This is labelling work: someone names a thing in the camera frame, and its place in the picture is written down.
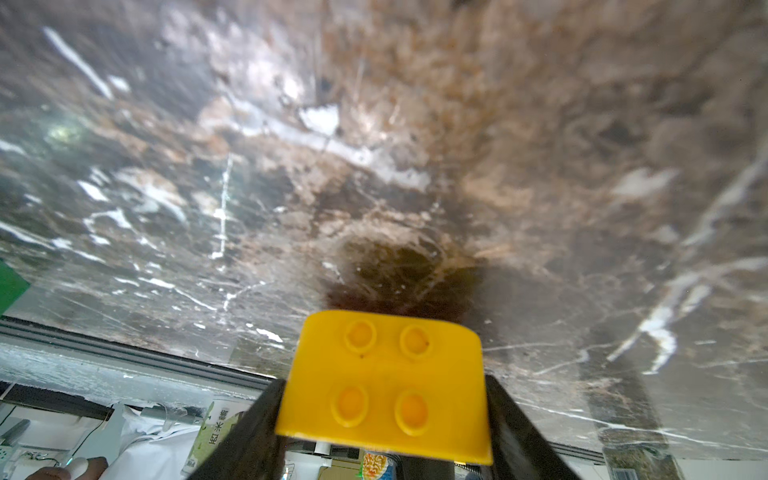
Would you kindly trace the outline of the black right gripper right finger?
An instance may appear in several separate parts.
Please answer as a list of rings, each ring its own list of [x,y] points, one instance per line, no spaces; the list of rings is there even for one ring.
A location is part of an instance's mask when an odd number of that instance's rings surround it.
[[[485,376],[493,463],[485,479],[579,480],[499,381]]]

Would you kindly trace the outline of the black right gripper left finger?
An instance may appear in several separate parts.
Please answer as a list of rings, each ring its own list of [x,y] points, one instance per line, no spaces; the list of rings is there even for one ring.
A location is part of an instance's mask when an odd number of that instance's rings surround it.
[[[189,479],[280,479],[286,439],[276,433],[276,424],[285,387],[285,380],[272,381]]]

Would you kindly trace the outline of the yellow long lego brick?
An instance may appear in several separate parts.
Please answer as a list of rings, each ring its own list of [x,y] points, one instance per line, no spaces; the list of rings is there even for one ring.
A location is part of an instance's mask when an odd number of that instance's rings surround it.
[[[313,314],[300,333],[276,432],[489,465],[481,340],[445,321],[342,310]]]

